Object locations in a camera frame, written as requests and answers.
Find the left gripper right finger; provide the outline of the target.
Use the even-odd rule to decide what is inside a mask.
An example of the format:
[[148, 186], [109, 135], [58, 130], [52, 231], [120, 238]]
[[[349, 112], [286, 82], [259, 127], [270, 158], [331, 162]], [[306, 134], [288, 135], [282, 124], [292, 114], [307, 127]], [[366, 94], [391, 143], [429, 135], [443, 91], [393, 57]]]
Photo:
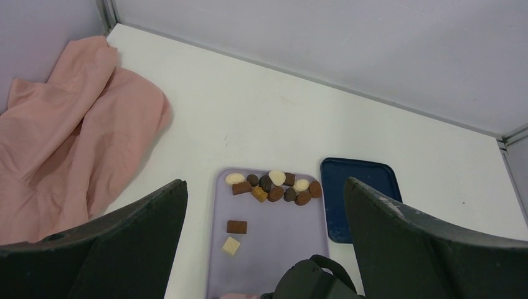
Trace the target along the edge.
[[344, 204], [367, 298], [526, 298], [527, 242], [451, 224], [356, 178]]

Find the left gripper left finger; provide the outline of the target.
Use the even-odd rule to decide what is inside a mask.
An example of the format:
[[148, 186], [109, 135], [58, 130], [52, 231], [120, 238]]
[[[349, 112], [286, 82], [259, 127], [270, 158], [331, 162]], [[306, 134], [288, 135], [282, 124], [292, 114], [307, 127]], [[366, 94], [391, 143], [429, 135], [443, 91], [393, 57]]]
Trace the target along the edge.
[[163, 298], [186, 216], [177, 179], [35, 243], [1, 247], [2, 298]]

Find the dark blue box lid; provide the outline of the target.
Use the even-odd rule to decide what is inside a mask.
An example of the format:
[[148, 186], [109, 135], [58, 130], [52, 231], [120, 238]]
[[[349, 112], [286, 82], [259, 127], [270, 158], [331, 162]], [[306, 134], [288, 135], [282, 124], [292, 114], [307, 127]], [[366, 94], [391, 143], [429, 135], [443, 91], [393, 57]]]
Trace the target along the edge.
[[396, 175], [386, 164], [328, 157], [321, 162], [320, 173], [328, 236], [335, 243], [353, 243], [344, 203], [347, 178], [357, 178], [385, 196], [398, 202], [403, 201]]

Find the lilac tray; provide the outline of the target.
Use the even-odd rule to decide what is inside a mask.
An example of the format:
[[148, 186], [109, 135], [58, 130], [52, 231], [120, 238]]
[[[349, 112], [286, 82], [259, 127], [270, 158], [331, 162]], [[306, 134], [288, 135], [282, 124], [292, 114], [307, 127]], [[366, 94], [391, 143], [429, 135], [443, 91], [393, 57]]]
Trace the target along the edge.
[[[324, 198], [304, 206], [280, 199], [259, 202], [249, 192], [234, 196], [226, 175], [267, 174], [262, 169], [225, 168], [216, 177], [206, 285], [207, 298], [228, 293], [272, 292], [295, 263], [329, 255]], [[246, 234], [228, 234], [228, 220], [247, 221]], [[234, 257], [221, 250], [227, 237], [241, 245]]]

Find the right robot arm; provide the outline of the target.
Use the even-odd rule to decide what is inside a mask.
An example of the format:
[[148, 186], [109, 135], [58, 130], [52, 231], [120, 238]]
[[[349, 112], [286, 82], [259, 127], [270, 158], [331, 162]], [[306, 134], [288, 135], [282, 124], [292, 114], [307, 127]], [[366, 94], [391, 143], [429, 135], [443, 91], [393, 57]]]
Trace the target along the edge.
[[275, 290], [260, 298], [364, 298], [358, 294], [349, 274], [336, 261], [312, 255], [294, 264]]

